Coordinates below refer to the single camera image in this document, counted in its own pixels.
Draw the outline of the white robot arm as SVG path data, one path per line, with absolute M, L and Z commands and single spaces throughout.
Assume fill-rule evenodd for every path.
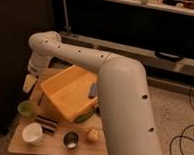
M 108 155 L 162 155 L 141 62 L 120 54 L 65 44 L 54 31 L 32 34 L 28 70 L 39 75 L 57 57 L 98 75 L 98 99 Z

